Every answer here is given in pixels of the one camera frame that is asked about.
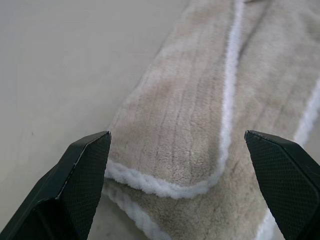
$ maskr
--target white fleece trim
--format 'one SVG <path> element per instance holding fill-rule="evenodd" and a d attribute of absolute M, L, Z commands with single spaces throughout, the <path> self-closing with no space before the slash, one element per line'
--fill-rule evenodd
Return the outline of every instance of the white fleece trim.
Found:
<path fill-rule="evenodd" d="M 234 118 L 234 98 L 236 93 L 238 58 L 241 44 L 242 18 L 244 11 L 244 1 L 234 1 L 234 22 L 229 34 L 228 46 L 226 50 L 226 60 L 224 69 L 224 90 L 222 105 L 222 121 L 220 131 L 220 157 L 218 158 L 218 170 L 221 176 L 225 170 L 226 161 L 229 156 L 231 145 L 231 134 Z"/>
<path fill-rule="evenodd" d="M 294 141 L 303 147 L 309 135 L 314 128 L 314 123 L 318 118 L 320 111 L 320 79 L 317 81 L 312 91 L 311 97 L 306 106 L 306 110 L 300 120 L 299 127 L 294 135 Z M 271 240 L 274 234 L 276 220 L 267 209 L 263 222 L 258 228 L 255 240 Z"/>
<path fill-rule="evenodd" d="M 294 141 L 301 146 L 304 146 L 309 135 L 314 128 L 314 123 L 317 120 L 320 111 L 320 79 L 317 81 L 312 95 L 307 104 L 306 110 L 300 120 L 299 128 L 295 133 Z"/>
<path fill-rule="evenodd" d="M 125 165 L 109 159 L 104 176 L 119 183 L 127 184 L 134 189 L 139 189 L 147 194 L 156 194 L 159 197 L 193 198 L 199 194 L 205 194 L 213 185 L 218 182 L 225 170 L 228 159 L 228 149 L 231 144 L 231 131 L 233 121 L 234 96 L 236 92 L 237 66 L 239 47 L 241 40 L 241 24 L 244 2 L 234 2 L 234 20 L 228 38 L 228 47 L 225 60 L 225 83 L 223 92 L 222 119 L 220 131 L 220 156 L 217 160 L 217 170 L 206 180 L 200 181 L 192 186 L 180 186 L 167 182 L 153 176 L 140 173 L 136 169 L 128 168 Z"/>
<path fill-rule="evenodd" d="M 171 197 L 173 199 L 193 198 L 199 194 L 205 194 L 209 188 L 215 185 L 219 179 L 216 171 L 208 179 L 192 186 L 180 186 L 163 179 L 139 172 L 136 169 L 108 159 L 104 177 L 114 179 L 118 183 L 127 184 L 130 187 L 144 191 L 146 194 L 156 194 L 159 197 Z"/>
<path fill-rule="evenodd" d="M 102 193 L 116 203 L 151 240 L 172 240 L 158 224 L 131 198 L 117 187 L 104 187 Z"/>
<path fill-rule="evenodd" d="M 264 219 L 258 228 L 255 240 L 271 240 L 272 237 L 274 236 L 275 226 L 276 226 L 276 220 L 272 216 L 268 208 L 266 210 Z"/>

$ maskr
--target fabric edge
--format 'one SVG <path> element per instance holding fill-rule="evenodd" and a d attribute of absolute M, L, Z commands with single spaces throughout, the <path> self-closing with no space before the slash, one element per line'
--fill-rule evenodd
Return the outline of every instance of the fabric edge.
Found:
<path fill-rule="evenodd" d="M 117 187 L 104 187 L 102 193 L 108 196 L 111 201 L 116 203 L 136 226 L 151 240 L 172 240 L 172 238 L 161 229 L 161 227 L 152 221 L 150 216 L 132 199 Z"/>
<path fill-rule="evenodd" d="M 215 172 L 206 180 L 200 181 L 192 186 L 180 186 L 175 183 L 167 182 L 163 179 L 155 178 L 139 172 L 136 169 L 108 159 L 104 177 L 114 179 L 121 184 L 142 190 L 146 194 L 156 194 L 158 197 L 171 197 L 173 199 L 193 198 L 199 194 L 205 194 L 210 187 L 218 182 L 219 172 Z"/>

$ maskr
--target fabric fold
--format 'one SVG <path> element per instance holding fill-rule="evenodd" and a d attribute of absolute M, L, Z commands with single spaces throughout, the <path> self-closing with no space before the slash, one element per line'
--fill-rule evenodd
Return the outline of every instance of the fabric fold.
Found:
<path fill-rule="evenodd" d="M 242 5 L 191 1 L 110 126 L 107 178 L 175 199 L 217 183 L 231 143 Z"/>

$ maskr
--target plush material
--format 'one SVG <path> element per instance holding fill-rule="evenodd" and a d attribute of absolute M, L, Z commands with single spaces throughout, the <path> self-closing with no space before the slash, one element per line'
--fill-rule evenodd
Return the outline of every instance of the plush material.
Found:
<path fill-rule="evenodd" d="M 241 15 L 239 0 L 190 3 L 110 126 L 108 178 L 172 198 L 218 181 L 231 142 Z"/>
<path fill-rule="evenodd" d="M 115 117 L 103 192 L 152 240 L 271 239 L 244 134 L 303 146 L 319 63 L 317 0 L 191 1 Z"/>

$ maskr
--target beige fleece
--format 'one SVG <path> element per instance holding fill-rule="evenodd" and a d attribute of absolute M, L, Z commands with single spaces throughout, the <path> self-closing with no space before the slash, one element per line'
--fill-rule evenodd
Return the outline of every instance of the beige fleece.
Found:
<path fill-rule="evenodd" d="M 259 11 L 259 14 L 248 14 L 248 11 Z M 243 23 L 247 25 L 239 58 L 232 144 L 218 183 L 206 194 L 178 200 L 146 194 L 112 180 L 105 185 L 111 190 L 110 195 L 120 190 L 117 194 L 129 196 L 174 240 L 255 238 L 267 206 L 244 141 L 245 130 L 254 129 L 294 140 L 320 76 L 319 1 L 250 2 L 245 6 Z M 207 130 L 205 136 L 208 134 L 214 132 Z M 187 146 L 190 138 L 184 140 Z M 167 154 L 171 154 L 171 150 L 167 149 Z M 171 167 L 172 162 L 167 163 L 167 168 Z M 189 178 L 196 176 L 190 174 L 190 169 L 185 174 Z M 162 239 L 150 234 L 152 229 L 146 230 L 143 225 L 141 228 L 151 239 Z"/>
<path fill-rule="evenodd" d="M 179 186 L 216 171 L 232 4 L 190 3 L 114 118 L 109 159 Z"/>

